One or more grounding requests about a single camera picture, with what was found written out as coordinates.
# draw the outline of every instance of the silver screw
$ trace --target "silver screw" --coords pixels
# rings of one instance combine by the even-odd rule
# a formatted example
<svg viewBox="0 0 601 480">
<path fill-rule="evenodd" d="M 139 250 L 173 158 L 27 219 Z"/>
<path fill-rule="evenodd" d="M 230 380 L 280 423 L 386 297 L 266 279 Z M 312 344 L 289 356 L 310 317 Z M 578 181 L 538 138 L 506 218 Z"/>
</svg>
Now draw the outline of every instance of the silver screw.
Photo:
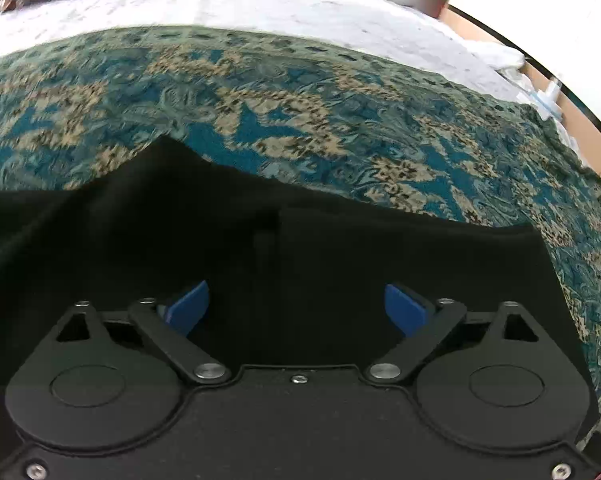
<svg viewBox="0 0 601 480">
<path fill-rule="evenodd" d="M 32 480 L 45 480 L 47 478 L 47 470 L 40 464 L 30 464 L 27 466 L 25 473 Z"/>
<path fill-rule="evenodd" d="M 205 363 L 196 367 L 194 373 L 200 379 L 219 379 L 225 375 L 226 368 L 220 363 Z"/>
<path fill-rule="evenodd" d="M 551 480 L 567 480 L 572 474 L 568 464 L 558 464 L 551 472 Z"/>
<path fill-rule="evenodd" d="M 370 375 L 376 379 L 395 379 L 401 369 L 392 363 L 378 363 L 370 368 Z"/>
</svg>

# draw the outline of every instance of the mattress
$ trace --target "mattress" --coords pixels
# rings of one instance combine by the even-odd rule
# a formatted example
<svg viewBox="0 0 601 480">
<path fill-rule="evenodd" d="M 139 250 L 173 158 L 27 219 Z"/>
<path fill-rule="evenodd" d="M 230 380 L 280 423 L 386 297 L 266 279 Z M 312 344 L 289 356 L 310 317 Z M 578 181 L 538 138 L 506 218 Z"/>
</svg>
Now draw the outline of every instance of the mattress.
<svg viewBox="0 0 601 480">
<path fill-rule="evenodd" d="M 519 93 L 449 27 L 385 0 L 56 0 L 0 15 L 0 57 L 86 32 L 204 25 L 313 38 L 428 72 L 494 97 Z"/>
</svg>

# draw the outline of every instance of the black garment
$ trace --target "black garment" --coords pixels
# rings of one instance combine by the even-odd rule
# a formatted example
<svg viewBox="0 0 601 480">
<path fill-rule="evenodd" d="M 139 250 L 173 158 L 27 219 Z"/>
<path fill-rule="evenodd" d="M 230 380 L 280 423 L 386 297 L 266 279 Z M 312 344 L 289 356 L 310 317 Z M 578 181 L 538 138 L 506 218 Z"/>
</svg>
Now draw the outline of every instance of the black garment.
<svg viewBox="0 0 601 480">
<path fill-rule="evenodd" d="M 229 367 L 365 366 L 402 338 L 386 283 L 470 310 L 524 304 L 590 388 L 553 266 L 530 225 L 484 228 L 375 207 L 202 160 L 159 139 L 82 189 L 0 193 L 0 458 L 5 384 L 65 309 L 166 300 L 206 279 L 190 335 Z M 596 397 L 583 430 L 596 422 Z"/>
</svg>

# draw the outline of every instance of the black cloth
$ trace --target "black cloth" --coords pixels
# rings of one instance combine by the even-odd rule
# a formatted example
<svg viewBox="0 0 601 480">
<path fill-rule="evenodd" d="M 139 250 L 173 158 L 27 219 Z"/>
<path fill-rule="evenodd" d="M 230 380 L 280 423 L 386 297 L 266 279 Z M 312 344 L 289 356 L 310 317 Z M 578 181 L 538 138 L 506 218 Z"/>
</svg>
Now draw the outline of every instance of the black cloth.
<svg viewBox="0 0 601 480">
<path fill-rule="evenodd" d="M 0 192 L 0 458 L 18 440 L 4 386 L 77 300 L 122 310 L 206 279 L 190 339 L 241 364 L 365 366 L 402 338 L 386 283 L 470 310 L 524 304 L 590 388 L 543 239 L 380 208 L 209 163 L 162 137 L 72 191 Z M 583 430 L 597 419 L 591 409 Z"/>
</svg>

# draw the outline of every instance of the teal patterned fabric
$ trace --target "teal patterned fabric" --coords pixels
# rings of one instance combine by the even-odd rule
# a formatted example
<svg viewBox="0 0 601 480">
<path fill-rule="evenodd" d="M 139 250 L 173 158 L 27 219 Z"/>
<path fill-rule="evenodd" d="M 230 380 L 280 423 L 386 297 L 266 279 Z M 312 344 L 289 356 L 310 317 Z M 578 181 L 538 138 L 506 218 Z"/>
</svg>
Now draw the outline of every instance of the teal patterned fabric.
<svg viewBox="0 0 601 480">
<path fill-rule="evenodd" d="M 157 136 L 262 176 L 543 233 L 601 402 L 601 180 L 551 122 L 315 41 L 108 30 L 0 59 L 0 190 L 72 189 Z"/>
</svg>

